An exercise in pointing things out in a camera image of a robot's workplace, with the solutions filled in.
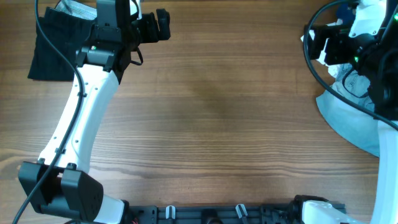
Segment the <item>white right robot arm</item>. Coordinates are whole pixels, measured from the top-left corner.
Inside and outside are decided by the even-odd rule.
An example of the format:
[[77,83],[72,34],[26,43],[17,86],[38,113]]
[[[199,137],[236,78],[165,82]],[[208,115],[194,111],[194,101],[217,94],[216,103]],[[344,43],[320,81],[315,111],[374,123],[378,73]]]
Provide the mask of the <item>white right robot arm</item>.
[[312,64],[312,52],[319,51],[320,45],[316,40],[309,41],[309,32],[323,11],[339,4],[340,1],[333,1],[322,6],[309,20],[303,33],[304,59],[327,92],[377,121],[380,158],[371,223],[397,223],[397,12],[391,14],[387,27],[381,31],[388,7],[385,1],[347,1],[356,9],[355,20],[349,28],[340,25],[335,29],[344,36],[340,43],[347,46],[344,62],[369,80],[365,95],[372,100],[374,109],[368,110],[333,90]]

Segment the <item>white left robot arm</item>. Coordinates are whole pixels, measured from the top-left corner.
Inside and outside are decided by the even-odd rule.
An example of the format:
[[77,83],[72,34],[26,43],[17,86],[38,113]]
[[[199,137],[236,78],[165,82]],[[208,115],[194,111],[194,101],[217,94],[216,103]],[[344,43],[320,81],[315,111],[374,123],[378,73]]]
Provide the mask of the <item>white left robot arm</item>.
[[70,62],[73,87],[52,139],[18,179],[22,208],[77,223],[132,223],[129,203],[104,194],[90,177],[93,143],[106,107],[139,46],[170,39],[165,9],[144,14],[136,1],[98,1],[96,18]]

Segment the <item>black shorts garment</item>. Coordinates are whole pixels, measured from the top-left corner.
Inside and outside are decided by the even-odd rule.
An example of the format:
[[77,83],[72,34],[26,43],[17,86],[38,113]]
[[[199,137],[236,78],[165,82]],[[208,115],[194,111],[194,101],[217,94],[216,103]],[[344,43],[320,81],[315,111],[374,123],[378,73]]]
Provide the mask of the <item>black shorts garment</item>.
[[73,69],[50,44],[74,63],[77,50],[96,22],[95,9],[75,1],[59,2],[55,8],[46,8],[44,16],[39,17],[39,22],[48,40],[36,30],[34,57],[27,77],[41,81],[72,81]]

